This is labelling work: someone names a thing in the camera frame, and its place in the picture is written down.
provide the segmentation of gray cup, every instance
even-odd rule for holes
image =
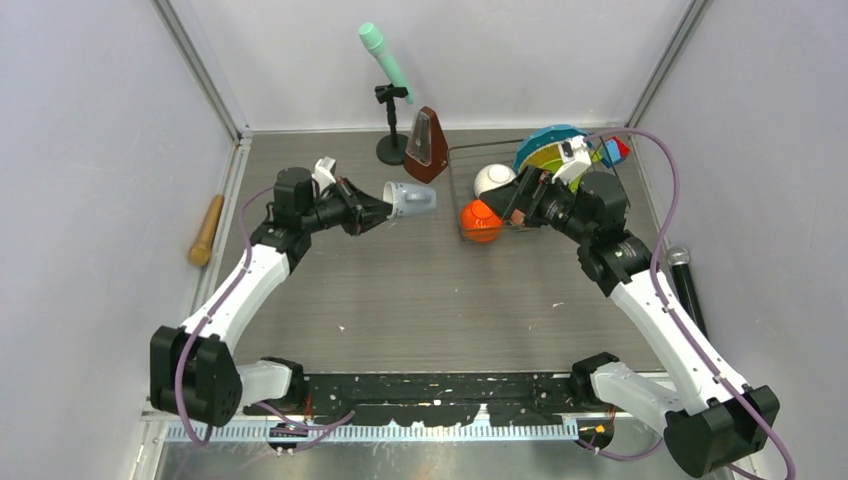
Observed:
[[[424,185],[386,182],[383,201],[392,204],[389,220],[430,213],[436,209],[436,191]]]

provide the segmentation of wire dish rack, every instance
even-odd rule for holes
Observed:
[[[599,153],[603,149],[607,157],[606,142],[612,137],[600,138],[600,146],[592,150],[592,154]],[[451,187],[451,202],[453,203],[453,211],[456,218],[456,225],[459,229],[459,235],[465,241],[481,239],[489,240],[501,234],[509,232],[526,232],[536,230],[535,228],[527,228],[522,225],[514,225],[509,220],[504,220],[503,227],[495,228],[465,228],[460,220],[460,215],[463,208],[473,201],[474,196],[474,178],[477,173],[486,165],[500,163],[512,169],[515,162],[515,154],[518,146],[524,139],[516,140],[501,140],[497,142],[473,143],[468,145],[457,145],[448,149],[448,178]],[[618,176],[615,165],[607,168],[603,163],[593,163],[586,173],[592,171],[605,171]],[[627,206],[630,207],[630,200],[627,200]]]

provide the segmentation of green microphone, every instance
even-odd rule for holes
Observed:
[[[415,95],[412,93],[412,89],[409,88],[409,82],[406,81],[406,76],[404,76],[403,71],[400,69],[397,62],[395,62],[395,58],[391,53],[389,53],[389,47],[386,44],[386,39],[383,38],[383,34],[377,26],[371,22],[362,24],[362,26],[359,27],[359,39],[362,40],[362,44],[365,45],[365,49],[377,59],[377,63],[379,63],[383,71],[386,72],[386,76],[389,77],[389,81],[392,82],[392,85],[395,87],[406,88],[406,91],[408,92],[406,95],[406,103],[412,105],[415,101]]]

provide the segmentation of wood grain surface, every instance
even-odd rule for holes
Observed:
[[[447,137],[457,146],[528,134],[456,131]],[[383,135],[257,135],[239,205],[272,185],[279,170],[312,168],[323,156],[338,160],[337,175],[377,197],[386,181],[412,181],[401,167],[376,159]],[[635,159],[618,172],[631,201],[629,228],[653,245],[656,228]],[[473,195],[465,183],[457,183],[458,192]],[[634,369],[661,368],[633,324],[584,276],[568,238],[546,228],[505,232],[488,245],[463,241],[448,171],[431,186],[439,195],[433,214],[386,222],[356,238],[341,229],[314,235],[297,270],[247,327],[237,362],[277,356],[308,372],[337,373],[562,371],[606,350]],[[264,202],[247,212],[250,231],[264,216]],[[244,248],[236,229],[233,222],[220,279]]]

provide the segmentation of wooden metronome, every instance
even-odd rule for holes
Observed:
[[[448,166],[448,141],[439,117],[430,107],[415,115],[403,168],[422,183],[430,183]]]

